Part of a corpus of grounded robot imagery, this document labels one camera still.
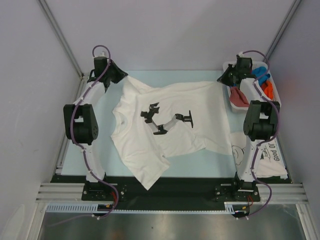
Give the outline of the white robot print t-shirt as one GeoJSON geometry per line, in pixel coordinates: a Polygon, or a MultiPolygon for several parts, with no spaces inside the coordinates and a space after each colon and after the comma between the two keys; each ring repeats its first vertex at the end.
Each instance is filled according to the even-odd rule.
{"type": "Polygon", "coordinates": [[[128,76],[113,115],[111,139],[123,164],[146,190],[170,167],[170,157],[202,149],[232,154],[224,91],[218,82],[151,87],[128,76]]]}

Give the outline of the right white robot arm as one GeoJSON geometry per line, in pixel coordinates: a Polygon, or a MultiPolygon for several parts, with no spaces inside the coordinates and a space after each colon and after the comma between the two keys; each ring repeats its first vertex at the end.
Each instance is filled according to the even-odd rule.
{"type": "Polygon", "coordinates": [[[260,200],[256,184],[261,151],[278,134],[280,104],[267,97],[252,70],[252,58],[238,54],[236,62],[229,63],[217,80],[228,87],[236,87],[249,101],[243,123],[244,155],[232,182],[214,188],[217,202],[260,200]]]}

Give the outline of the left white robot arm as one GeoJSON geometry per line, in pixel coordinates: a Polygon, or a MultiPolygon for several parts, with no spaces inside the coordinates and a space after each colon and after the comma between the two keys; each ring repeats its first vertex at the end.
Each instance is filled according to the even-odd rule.
{"type": "Polygon", "coordinates": [[[117,84],[128,76],[107,56],[93,58],[94,69],[90,72],[84,92],[72,104],[63,107],[65,134],[83,156],[90,183],[102,181],[106,175],[101,160],[94,151],[94,142],[99,135],[99,126],[94,106],[105,95],[110,84],[117,84]]]}

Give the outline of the white plastic laundry basket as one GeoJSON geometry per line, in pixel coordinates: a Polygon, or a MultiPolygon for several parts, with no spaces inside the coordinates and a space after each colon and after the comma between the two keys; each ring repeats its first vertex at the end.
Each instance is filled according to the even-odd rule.
{"type": "MultiPolygon", "coordinates": [[[[245,78],[244,80],[241,81],[239,90],[241,92],[243,92],[243,94],[245,95],[245,97],[248,100],[248,103],[250,103],[251,101],[256,101],[256,100],[258,100],[260,102],[265,102],[265,100],[262,98],[262,96],[263,96],[264,98],[268,99],[269,101],[278,102],[279,105],[282,106],[282,103],[281,103],[276,85],[274,83],[273,77],[272,77],[270,71],[268,71],[268,73],[270,74],[270,78],[268,80],[273,85],[274,99],[271,100],[264,94],[261,86],[259,86],[259,83],[255,82],[255,78],[245,78]]],[[[230,94],[231,94],[230,88],[231,87],[227,86],[226,88],[227,88],[228,97],[230,97],[230,94]]],[[[249,107],[236,107],[231,102],[230,102],[230,106],[231,106],[231,111],[233,113],[246,113],[249,108],[249,107]]]]}

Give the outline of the blue t-shirt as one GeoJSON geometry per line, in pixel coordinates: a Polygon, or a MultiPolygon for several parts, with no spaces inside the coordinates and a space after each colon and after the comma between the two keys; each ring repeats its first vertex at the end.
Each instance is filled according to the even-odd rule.
{"type": "Polygon", "coordinates": [[[267,68],[264,66],[257,67],[251,72],[258,79],[258,84],[261,87],[271,75],[267,72],[267,68]]]}

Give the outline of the dusty pink t-shirt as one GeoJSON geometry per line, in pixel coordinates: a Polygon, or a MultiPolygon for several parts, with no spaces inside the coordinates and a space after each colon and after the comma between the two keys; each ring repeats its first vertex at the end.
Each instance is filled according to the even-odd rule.
{"type": "Polygon", "coordinates": [[[250,105],[246,96],[236,86],[230,88],[229,101],[238,108],[247,108],[250,105]]]}

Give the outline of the orange t-shirt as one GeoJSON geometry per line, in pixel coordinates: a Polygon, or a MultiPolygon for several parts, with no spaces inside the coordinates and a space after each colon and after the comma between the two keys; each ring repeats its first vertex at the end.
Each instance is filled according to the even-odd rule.
{"type": "Polygon", "coordinates": [[[264,83],[262,83],[261,89],[270,100],[274,99],[273,85],[269,80],[266,80],[264,83]]]}

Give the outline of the folded white cartoon t-shirt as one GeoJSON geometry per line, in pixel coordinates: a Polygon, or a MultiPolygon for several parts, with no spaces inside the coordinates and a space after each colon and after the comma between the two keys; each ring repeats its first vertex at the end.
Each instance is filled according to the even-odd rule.
{"type": "MultiPolygon", "coordinates": [[[[243,132],[234,132],[230,134],[232,154],[238,169],[243,162],[246,136],[243,132]]],[[[280,177],[285,180],[288,178],[288,172],[281,156],[277,141],[268,142],[260,151],[261,156],[256,172],[257,178],[280,177]]]]}

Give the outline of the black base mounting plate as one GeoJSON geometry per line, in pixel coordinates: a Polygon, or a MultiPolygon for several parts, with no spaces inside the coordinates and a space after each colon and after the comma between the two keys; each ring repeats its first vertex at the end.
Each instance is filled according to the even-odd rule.
{"type": "Polygon", "coordinates": [[[262,200],[257,184],[241,187],[233,178],[161,177],[146,190],[135,177],[109,176],[101,182],[88,182],[84,176],[54,175],[52,184],[79,185],[80,199],[105,202],[116,210],[129,211],[219,211],[225,202],[256,204],[262,200]]]}

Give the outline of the right aluminium corner post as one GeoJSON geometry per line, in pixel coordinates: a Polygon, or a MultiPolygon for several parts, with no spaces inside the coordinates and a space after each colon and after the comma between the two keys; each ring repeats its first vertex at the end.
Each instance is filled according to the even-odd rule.
{"type": "Polygon", "coordinates": [[[283,36],[285,35],[288,27],[290,26],[292,20],[294,19],[295,15],[298,13],[299,8],[301,7],[303,0],[294,0],[290,5],[283,21],[281,22],[267,52],[266,58],[270,60],[275,53],[280,41],[282,40],[283,36]]]}

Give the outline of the aluminium corner post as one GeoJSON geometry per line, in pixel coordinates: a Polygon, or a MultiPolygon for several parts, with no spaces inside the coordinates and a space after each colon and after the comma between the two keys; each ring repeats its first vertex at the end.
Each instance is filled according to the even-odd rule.
{"type": "Polygon", "coordinates": [[[303,0],[294,0],[290,5],[283,21],[281,22],[267,52],[266,58],[270,60],[275,53],[280,41],[282,40],[283,36],[285,35],[288,27],[290,26],[292,20],[294,19],[295,15],[298,13],[299,8],[301,7],[303,0]]]}
{"type": "Polygon", "coordinates": [[[75,58],[75,55],[68,44],[63,31],[61,30],[59,23],[57,22],[50,6],[48,5],[46,0],[37,0],[37,4],[39,5],[44,17],[46,18],[48,24],[50,25],[54,35],[56,36],[59,44],[61,45],[66,57],[68,58],[72,68],[76,72],[79,77],[82,77],[84,74],[78,64],[78,61],[75,58]]]}

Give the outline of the left aluminium corner post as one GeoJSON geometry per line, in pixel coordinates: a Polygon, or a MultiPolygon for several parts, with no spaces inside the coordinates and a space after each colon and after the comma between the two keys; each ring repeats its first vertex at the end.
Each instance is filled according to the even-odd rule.
{"type": "Polygon", "coordinates": [[[61,45],[66,57],[68,58],[72,68],[76,72],[79,77],[82,77],[84,74],[78,64],[78,61],[75,58],[75,55],[68,44],[63,31],[61,30],[59,23],[57,22],[50,6],[48,5],[46,0],[37,0],[37,4],[39,5],[44,17],[46,18],[48,24],[50,25],[54,35],[56,36],[59,44],[61,45]]]}

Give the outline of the aluminium frame rail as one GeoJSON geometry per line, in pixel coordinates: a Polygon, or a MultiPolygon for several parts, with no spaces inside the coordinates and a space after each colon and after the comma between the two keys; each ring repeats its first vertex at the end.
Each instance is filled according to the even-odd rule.
{"type": "MultiPolygon", "coordinates": [[[[42,183],[36,197],[40,202],[79,202],[84,183],[42,183]]],[[[308,204],[308,198],[301,183],[270,184],[271,204],[308,204]]]]}

